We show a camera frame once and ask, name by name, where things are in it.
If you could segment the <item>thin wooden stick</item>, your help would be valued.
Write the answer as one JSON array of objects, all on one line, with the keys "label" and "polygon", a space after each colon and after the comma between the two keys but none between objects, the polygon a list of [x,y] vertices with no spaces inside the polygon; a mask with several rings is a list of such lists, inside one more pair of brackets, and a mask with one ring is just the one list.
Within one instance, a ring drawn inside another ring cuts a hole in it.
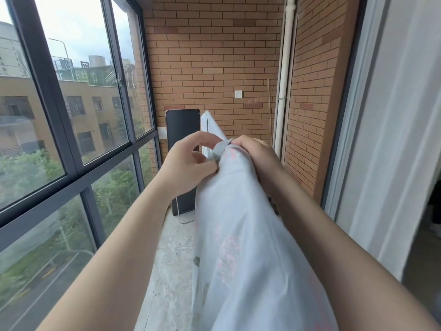
[{"label": "thin wooden stick", "polygon": [[267,83],[267,103],[268,103],[268,118],[269,118],[269,144],[273,146],[273,123],[272,123],[272,107],[271,107],[271,91],[269,78],[266,79]]}]

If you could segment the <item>white sheer curtain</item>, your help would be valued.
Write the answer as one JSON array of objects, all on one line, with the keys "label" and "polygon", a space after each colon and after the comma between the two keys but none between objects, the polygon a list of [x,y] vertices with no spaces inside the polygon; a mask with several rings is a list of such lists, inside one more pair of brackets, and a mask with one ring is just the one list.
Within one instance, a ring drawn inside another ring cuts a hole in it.
[{"label": "white sheer curtain", "polygon": [[441,170],[441,0],[389,0],[336,223],[401,280]]}]

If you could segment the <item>tan building outside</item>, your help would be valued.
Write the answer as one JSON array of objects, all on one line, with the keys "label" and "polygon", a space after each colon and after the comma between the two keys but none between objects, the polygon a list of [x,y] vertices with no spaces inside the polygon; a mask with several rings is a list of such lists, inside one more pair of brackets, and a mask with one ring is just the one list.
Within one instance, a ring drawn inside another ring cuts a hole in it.
[{"label": "tan building outside", "polygon": [[[59,81],[83,162],[128,141],[119,90],[88,82]],[[0,157],[58,150],[33,80],[0,75]]]}]

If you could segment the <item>light blue floral bed sheet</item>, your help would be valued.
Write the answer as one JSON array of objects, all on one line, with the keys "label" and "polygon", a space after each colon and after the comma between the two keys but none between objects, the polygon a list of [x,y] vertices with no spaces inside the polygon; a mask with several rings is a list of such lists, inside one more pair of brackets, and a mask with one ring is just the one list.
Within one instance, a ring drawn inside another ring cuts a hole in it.
[{"label": "light blue floral bed sheet", "polygon": [[191,331],[338,331],[322,284],[265,195],[249,157],[209,112],[202,152],[218,171],[196,189]]}]

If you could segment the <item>person's left hand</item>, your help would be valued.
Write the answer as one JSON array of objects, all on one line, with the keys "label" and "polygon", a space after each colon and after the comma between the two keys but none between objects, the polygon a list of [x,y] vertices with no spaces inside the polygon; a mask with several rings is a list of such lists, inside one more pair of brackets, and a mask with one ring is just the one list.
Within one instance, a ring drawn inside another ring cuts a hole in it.
[{"label": "person's left hand", "polygon": [[196,156],[204,155],[194,149],[197,146],[213,149],[221,141],[221,138],[212,133],[197,131],[174,144],[155,177],[159,183],[160,194],[167,202],[196,188],[208,177],[196,176]]}]

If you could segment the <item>white drain pipe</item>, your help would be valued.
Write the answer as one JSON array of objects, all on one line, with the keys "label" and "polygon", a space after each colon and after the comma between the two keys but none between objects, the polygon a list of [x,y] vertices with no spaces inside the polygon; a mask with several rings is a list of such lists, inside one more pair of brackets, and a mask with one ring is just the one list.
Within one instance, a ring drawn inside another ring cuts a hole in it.
[{"label": "white drain pipe", "polygon": [[282,138],[284,116],[288,95],[288,76],[291,63],[292,39],[295,31],[297,0],[285,0],[282,34],[280,41],[279,73],[277,81],[277,96],[275,99],[275,115],[273,130],[273,149],[279,159],[282,156]]}]

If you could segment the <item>person's right hand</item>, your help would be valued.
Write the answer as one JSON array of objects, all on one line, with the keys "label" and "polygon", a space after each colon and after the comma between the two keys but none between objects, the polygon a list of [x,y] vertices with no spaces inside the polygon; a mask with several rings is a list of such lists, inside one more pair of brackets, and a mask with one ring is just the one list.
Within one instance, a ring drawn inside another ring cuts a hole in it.
[{"label": "person's right hand", "polygon": [[273,150],[273,154],[269,157],[252,158],[250,156],[250,158],[262,188],[268,196],[275,197],[287,176],[275,151]]}]

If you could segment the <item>grey street lamp pole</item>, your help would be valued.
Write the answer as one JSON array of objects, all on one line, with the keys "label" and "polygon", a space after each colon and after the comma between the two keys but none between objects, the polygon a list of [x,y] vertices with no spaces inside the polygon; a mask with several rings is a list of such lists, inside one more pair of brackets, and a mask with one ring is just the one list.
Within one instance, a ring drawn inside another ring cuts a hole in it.
[{"label": "grey street lamp pole", "polygon": [[54,69],[59,80],[75,81],[74,64],[70,58],[66,44],[55,38],[47,38]]}]

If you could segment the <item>person's right forearm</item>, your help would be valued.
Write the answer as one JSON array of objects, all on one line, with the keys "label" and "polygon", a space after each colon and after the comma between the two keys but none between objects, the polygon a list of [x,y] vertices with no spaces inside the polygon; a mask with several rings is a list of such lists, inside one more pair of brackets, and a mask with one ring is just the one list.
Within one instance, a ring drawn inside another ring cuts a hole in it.
[{"label": "person's right forearm", "polygon": [[282,168],[265,191],[322,283],[340,331],[441,331],[439,323]]}]

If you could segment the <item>white sliding door frame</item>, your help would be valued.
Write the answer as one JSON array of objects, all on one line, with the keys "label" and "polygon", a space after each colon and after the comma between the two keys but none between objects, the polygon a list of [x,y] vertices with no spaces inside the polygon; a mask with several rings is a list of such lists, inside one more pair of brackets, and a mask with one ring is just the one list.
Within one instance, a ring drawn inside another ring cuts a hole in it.
[{"label": "white sliding door frame", "polygon": [[361,103],[370,78],[373,56],[388,1],[359,0],[356,12],[352,6],[355,0],[348,0],[336,68],[337,71],[341,71],[345,66],[345,76],[335,79],[336,94],[339,94],[338,111],[321,200],[322,208],[334,220],[337,219],[356,138]]}]

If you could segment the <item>person's left forearm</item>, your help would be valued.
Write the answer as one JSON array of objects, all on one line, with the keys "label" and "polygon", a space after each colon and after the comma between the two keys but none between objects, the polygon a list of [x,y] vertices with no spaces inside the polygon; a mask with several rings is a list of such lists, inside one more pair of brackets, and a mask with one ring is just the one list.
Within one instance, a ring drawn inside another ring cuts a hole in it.
[{"label": "person's left forearm", "polygon": [[172,199],[197,186],[158,174],[36,331],[134,331]]}]

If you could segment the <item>dark grey window frame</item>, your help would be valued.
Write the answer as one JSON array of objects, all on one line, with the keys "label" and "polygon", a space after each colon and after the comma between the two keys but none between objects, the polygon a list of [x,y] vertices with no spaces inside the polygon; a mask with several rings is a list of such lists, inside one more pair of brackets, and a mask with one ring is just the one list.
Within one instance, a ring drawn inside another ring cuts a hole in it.
[{"label": "dark grey window frame", "polygon": [[160,158],[154,103],[150,100],[153,128],[136,138],[135,128],[131,124],[132,114],[127,106],[127,88],[121,84],[119,91],[125,91],[123,113],[129,140],[92,162],[83,164],[56,74],[54,71],[45,71],[51,60],[35,0],[5,0],[5,3],[18,30],[20,43],[23,45],[26,60],[36,82],[37,93],[43,104],[42,108],[65,174],[0,210],[0,252],[6,250],[78,194],[85,201],[93,240],[95,244],[101,246],[106,236],[96,202],[92,200],[91,185],[131,155],[139,192],[144,190],[139,149],[153,139],[157,147],[155,157]]}]

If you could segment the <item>black standing mirror panel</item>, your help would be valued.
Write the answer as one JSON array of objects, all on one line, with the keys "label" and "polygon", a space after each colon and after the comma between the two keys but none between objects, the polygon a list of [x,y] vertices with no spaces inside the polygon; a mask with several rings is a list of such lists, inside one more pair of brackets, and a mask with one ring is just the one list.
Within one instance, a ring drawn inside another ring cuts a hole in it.
[{"label": "black standing mirror panel", "polygon": [[[177,141],[200,130],[201,112],[199,109],[172,109],[166,111],[167,145],[172,149]],[[195,210],[196,188],[179,195],[172,201],[172,214],[177,216],[180,224],[188,224],[195,220],[182,222],[180,215]]]}]

